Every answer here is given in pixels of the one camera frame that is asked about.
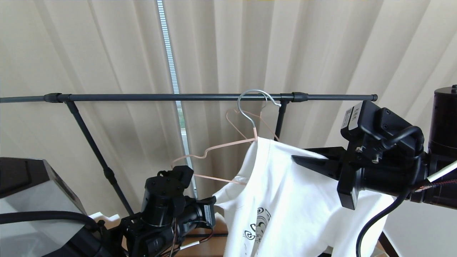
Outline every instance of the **black bar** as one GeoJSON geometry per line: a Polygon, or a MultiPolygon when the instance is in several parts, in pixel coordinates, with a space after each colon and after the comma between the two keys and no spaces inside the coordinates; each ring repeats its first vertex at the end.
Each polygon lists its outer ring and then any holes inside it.
{"type": "MultiPolygon", "coordinates": [[[[236,101],[239,94],[83,94],[68,95],[51,93],[58,102],[91,101],[236,101]]],[[[376,101],[377,95],[309,95],[302,92],[271,94],[276,101],[304,102],[308,100],[376,101]]],[[[262,94],[246,94],[242,101],[263,101],[262,94]]],[[[45,96],[2,97],[0,103],[51,102],[45,96]]]]}
{"type": "Polygon", "coordinates": [[[284,121],[284,114],[286,114],[286,108],[289,101],[281,101],[281,107],[279,107],[278,120],[276,121],[275,135],[279,138],[281,135],[282,122],[284,121]]]}
{"type": "Polygon", "coordinates": [[[73,114],[74,119],[76,120],[78,126],[80,127],[81,131],[84,134],[84,137],[86,138],[87,142],[90,145],[90,148],[92,148],[92,151],[94,151],[95,156],[98,159],[98,162],[100,163],[101,167],[103,168],[103,173],[105,174],[105,177],[108,179],[110,184],[113,186],[114,191],[116,191],[116,194],[120,198],[122,204],[124,205],[125,209],[127,210],[129,215],[134,215],[132,208],[128,204],[127,199],[124,196],[124,193],[122,192],[121,188],[119,187],[117,180],[114,176],[114,172],[110,167],[108,167],[108,164],[106,163],[105,159],[101,155],[100,150],[97,147],[97,144],[95,143],[94,139],[92,138],[92,135],[90,134],[89,129],[87,128],[86,124],[84,123],[83,118],[81,117],[81,114],[74,102],[65,102],[68,106],[68,109],[70,112],[73,114]]]}

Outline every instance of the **barcode label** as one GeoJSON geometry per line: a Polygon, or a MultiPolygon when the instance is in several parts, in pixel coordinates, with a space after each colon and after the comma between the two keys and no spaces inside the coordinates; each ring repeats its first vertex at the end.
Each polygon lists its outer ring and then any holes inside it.
{"type": "Polygon", "coordinates": [[[347,109],[346,114],[344,115],[343,125],[341,126],[341,129],[347,127],[347,125],[349,124],[349,119],[351,118],[352,109],[353,109],[353,107],[347,109]]]}
{"type": "Polygon", "coordinates": [[[362,109],[363,102],[358,103],[352,109],[352,115],[349,121],[349,130],[353,130],[359,126],[359,117],[360,117],[360,110],[362,109]]]}

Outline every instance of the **white cable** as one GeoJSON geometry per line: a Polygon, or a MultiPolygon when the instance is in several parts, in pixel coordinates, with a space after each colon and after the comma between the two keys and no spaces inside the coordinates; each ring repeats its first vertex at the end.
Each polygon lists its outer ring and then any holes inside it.
{"type": "Polygon", "coordinates": [[[191,247],[191,246],[196,246],[196,245],[198,245],[198,244],[200,244],[200,241],[196,241],[196,242],[190,243],[190,244],[188,244],[188,245],[181,246],[181,247],[179,247],[179,250],[183,250],[183,249],[189,248],[189,247],[191,247]]]}
{"type": "Polygon", "coordinates": [[[449,164],[448,166],[444,167],[443,169],[441,169],[437,173],[428,176],[427,180],[430,181],[430,182],[433,182],[433,181],[437,180],[438,178],[446,175],[447,173],[450,173],[451,171],[453,171],[455,169],[457,169],[457,161],[449,164]]]}

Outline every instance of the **curtain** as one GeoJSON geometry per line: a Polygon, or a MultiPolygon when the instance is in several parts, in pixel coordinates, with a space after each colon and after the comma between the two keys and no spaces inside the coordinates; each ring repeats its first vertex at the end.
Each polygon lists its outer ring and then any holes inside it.
{"type": "MultiPolygon", "coordinates": [[[[428,138],[433,91],[457,84],[457,1],[182,0],[165,1],[164,8],[182,93],[378,94],[379,106],[420,126],[428,138]]],[[[300,148],[346,146],[339,130],[345,111],[355,104],[291,103],[281,141],[300,148]]],[[[243,104],[257,113],[260,106],[243,104]]],[[[234,107],[232,102],[183,103],[191,153],[242,139],[225,120],[234,107]]],[[[231,115],[252,137],[250,122],[231,115]]],[[[277,107],[268,105],[263,117],[274,128],[277,107]]],[[[272,138],[265,125],[258,127],[260,136],[272,138]]],[[[231,179],[246,147],[214,150],[204,160],[192,160],[194,170],[231,179]]],[[[201,197],[223,186],[196,182],[201,197]]],[[[389,217],[386,233],[399,242],[403,256],[436,248],[446,256],[440,240],[455,238],[451,229],[440,228],[445,238],[433,242],[422,236],[425,232],[406,229],[435,231],[433,222],[424,224],[433,219],[430,213],[406,203],[389,217]]]]}
{"type": "MultiPolygon", "coordinates": [[[[1,1],[1,96],[173,93],[153,1],[1,1]]],[[[133,210],[184,155],[174,102],[77,102],[133,210]]],[[[1,155],[44,158],[88,214],[127,215],[64,104],[1,104],[1,155]]]]}

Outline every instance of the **hanger bar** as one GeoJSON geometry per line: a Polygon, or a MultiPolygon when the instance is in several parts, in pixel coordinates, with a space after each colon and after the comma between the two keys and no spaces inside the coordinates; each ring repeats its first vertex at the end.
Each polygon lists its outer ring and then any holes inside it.
{"type": "MultiPolygon", "coordinates": [[[[271,94],[276,101],[376,101],[377,95],[310,95],[302,92],[271,94]]],[[[2,97],[0,103],[11,102],[92,102],[92,101],[236,101],[239,94],[60,94],[44,96],[2,97]]],[[[262,94],[246,94],[242,101],[264,101],[262,94]]]]}

